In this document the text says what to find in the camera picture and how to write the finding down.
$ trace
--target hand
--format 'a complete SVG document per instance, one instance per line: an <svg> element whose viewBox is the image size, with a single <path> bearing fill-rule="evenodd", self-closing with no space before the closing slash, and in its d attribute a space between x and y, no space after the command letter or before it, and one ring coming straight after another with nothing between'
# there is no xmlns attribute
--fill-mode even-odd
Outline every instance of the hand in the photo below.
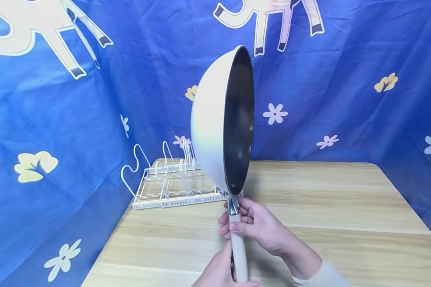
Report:
<svg viewBox="0 0 431 287"><path fill-rule="evenodd" d="M260 283L236 283L231 276L231 240L216 253L192 287L260 287Z"/></svg>
<svg viewBox="0 0 431 287"><path fill-rule="evenodd" d="M228 221L228 211L219 218L223 226L219 232L226 239L231 238L230 231L248 236L273 256L281 256L294 241L294 235L263 204L245 197L238 198L241 206L241 222L232 224Z"/></svg>
<svg viewBox="0 0 431 287"><path fill-rule="evenodd" d="M292 275L299 279L308 279L321 267L321 257L297 238L265 205L250 199L239 197L241 222L229 222L228 212L219 218L223 226L219 232L225 238L231 238L231 232L248 236L273 256L279 256L286 263Z"/></svg>

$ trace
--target yellow leaf print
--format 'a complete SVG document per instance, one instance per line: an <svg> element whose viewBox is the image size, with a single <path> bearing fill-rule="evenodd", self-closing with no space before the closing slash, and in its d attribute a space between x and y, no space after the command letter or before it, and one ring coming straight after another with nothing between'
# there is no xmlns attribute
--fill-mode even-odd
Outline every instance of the yellow leaf print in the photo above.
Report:
<svg viewBox="0 0 431 287"><path fill-rule="evenodd" d="M193 102L197 91L198 91L198 86L194 85L193 87L187 89L185 96Z"/></svg>
<svg viewBox="0 0 431 287"><path fill-rule="evenodd" d="M396 73L391 73L387 77L383 77L381 81L375 84L374 88L378 93L385 92L394 88L397 80L399 78L396 76Z"/></svg>
<svg viewBox="0 0 431 287"><path fill-rule="evenodd" d="M43 172L50 173L59 163L58 159L47 151L36 154L22 153L17 158L19 163L14 166L14 170L19 174L17 181L21 183L39 181L43 178L43 175L35 170L37 166L40 166Z"/></svg>

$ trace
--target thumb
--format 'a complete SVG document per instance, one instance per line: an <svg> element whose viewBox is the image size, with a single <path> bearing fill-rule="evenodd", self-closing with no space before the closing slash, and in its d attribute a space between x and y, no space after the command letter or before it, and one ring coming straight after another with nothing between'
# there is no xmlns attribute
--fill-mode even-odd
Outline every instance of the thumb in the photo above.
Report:
<svg viewBox="0 0 431 287"><path fill-rule="evenodd" d="M260 287L259 282L235 283L234 287Z"/></svg>
<svg viewBox="0 0 431 287"><path fill-rule="evenodd" d="M251 238L255 237L255 227L252 224L233 222L230 224L230 231Z"/></svg>

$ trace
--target cartoon animal print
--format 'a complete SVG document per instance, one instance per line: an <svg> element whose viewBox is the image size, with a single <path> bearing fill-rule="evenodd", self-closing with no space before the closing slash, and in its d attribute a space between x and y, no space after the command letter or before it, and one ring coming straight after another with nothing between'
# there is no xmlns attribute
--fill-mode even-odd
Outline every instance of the cartoon animal print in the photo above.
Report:
<svg viewBox="0 0 431 287"><path fill-rule="evenodd" d="M273 13L283 14L278 51L284 52L291 29L292 12L299 2L303 3L308 15L310 36L323 34L324 25L316 0L243 0L243 7L238 12L232 12L226 9L222 3L219 3L212 14L222 24L233 29L243 27L252 17L252 14L257 14L254 56L258 56L264 54L268 15Z"/></svg>
<svg viewBox="0 0 431 287"><path fill-rule="evenodd" d="M72 0L0 0L0 17L10 25L8 35L0 36L0 55L27 54L34 48L35 34L40 33L75 79L86 76L86 72L62 39L62 31L74 29L77 32L98 69L97 57L76 20L88 27L102 48L113 45L112 40Z"/></svg>

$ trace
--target sleeve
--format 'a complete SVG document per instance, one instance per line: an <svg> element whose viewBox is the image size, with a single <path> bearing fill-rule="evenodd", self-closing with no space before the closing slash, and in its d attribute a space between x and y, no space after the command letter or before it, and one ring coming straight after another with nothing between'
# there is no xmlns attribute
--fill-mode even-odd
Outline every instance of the sleeve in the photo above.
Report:
<svg viewBox="0 0 431 287"><path fill-rule="evenodd" d="M325 260L322 261L319 271L310 279L294 278L297 287L351 287L351 284Z"/></svg>

